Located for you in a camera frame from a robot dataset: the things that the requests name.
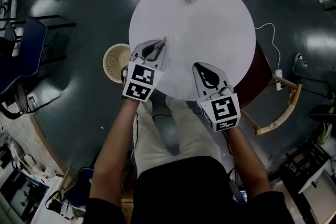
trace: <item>forearm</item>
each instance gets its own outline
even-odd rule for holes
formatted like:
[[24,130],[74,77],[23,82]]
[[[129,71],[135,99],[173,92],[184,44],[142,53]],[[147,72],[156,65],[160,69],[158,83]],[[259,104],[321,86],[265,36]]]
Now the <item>forearm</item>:
[[90,198],[100,198],[120,205],[121,178],[139,103],[128,98],[123,101],[94,165]]
[[235,166],[249,198],[271,191],[265,167],[238,127],[225,131]]

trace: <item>table top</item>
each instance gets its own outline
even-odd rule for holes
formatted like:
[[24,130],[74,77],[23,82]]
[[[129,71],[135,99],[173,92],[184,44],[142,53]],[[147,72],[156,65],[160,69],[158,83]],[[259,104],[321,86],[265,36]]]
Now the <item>table top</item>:
[[196,101],[195,62],[223,70],[234,87],[248,71],[255,52],[255,29],[242,0],[140,0],[133,13],[131,50],[147,40],[167,37],[167,52],[157,89]]

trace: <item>power strip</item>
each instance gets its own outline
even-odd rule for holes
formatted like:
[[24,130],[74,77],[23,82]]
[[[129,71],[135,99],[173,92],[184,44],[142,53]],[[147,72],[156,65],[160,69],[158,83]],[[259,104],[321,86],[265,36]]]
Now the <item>power strip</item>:
[[[277,77],[282,78],[282,70],[281,69],[275,70],[275,75]],[[277,91],[280,91],[283,87],[285,87],[285,85],[282,82],[276,81],[275,88],[277,89]]]

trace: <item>gray floor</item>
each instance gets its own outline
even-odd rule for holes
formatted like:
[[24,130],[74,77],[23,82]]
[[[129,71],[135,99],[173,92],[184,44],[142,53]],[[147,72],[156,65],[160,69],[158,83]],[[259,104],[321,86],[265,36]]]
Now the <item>gray floor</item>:
[[[44,57],[66,53],[67,59],[41,68],[48,73],[33,91],[38,104],[60,95],[52,104],[41,109],[37,118],[47,139],[66,165],[80,168],[90,164],[101,147],[121,104],[121,86],[111,82],[103,72],[102,58],[113,44],[128,43],[132,13],[139,0],[21,0],[18,13],[26,15],[59,14],[77,27],[50,31]],[[332,69],[336,54],[336,24],[316,0],[243,0],[256,27],[272,22],[276,26],[275,44],[281,51],[280,68],[287,78],[291,73],[296,52],[304,54],[309,66]],[[336,18],[336,12],[330,13]],[[278,55],[271,45],[272,28],[257,30],[257,39],[272,70]],[[326,94],[321,84],[305,83],[309,90]],[[266,125],[284,109],[288,90],[266,88],[246,109],[260,124]],[[308,112],[325,98],[309,92],[301,94],[299,103],[289,120],[281,128],[263,136],[254,136],[252,129],[240,125],[269,171],[284,160],[285,152],[300,145],[312,134],[317,122]],[[153,96],[154,113],[169,114],[164,96]],[[170,128],[172,118],[158,116],[156,124],[172,151],[176,134]],[[223,150],[225,167],[231,168],[226,143],[220,134],[215,140]]]

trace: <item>wrist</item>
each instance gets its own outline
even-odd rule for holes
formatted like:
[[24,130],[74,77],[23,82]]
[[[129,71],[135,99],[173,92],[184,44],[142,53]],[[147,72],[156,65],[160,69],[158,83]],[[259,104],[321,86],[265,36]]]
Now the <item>wrist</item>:
[[122,104],[123,105],[133,105],[133,106],[138,107],[139,104],[140,104],[140,101],[136,100],[136,99],[125,97],[122,101]]
[[233,128],[230,128],[230,129],[226,129],[224,131],[224,133],[228,137],[228,136],[235,135],[237,133],[237,130],[238,130],[238,127],[233,127]]

